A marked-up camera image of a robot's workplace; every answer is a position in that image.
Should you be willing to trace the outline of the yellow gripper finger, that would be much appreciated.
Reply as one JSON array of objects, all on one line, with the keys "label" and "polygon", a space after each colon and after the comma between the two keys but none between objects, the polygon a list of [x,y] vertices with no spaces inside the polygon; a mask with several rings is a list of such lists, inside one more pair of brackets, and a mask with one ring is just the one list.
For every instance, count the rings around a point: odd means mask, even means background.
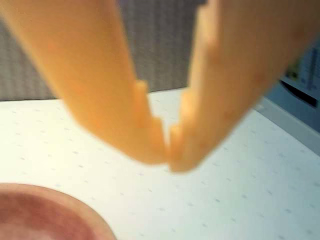
[{"label": "yellow gripper finger", "polygon": [[79,124],[142,163],[167,161],[115,0],[3,0],[0,12]]},{"label": "yellow gripper finger", "polygon": [[202,5],[180,121],[170,130],[170,169],[185,172],[199,165],[319,33],[317,0]]}]

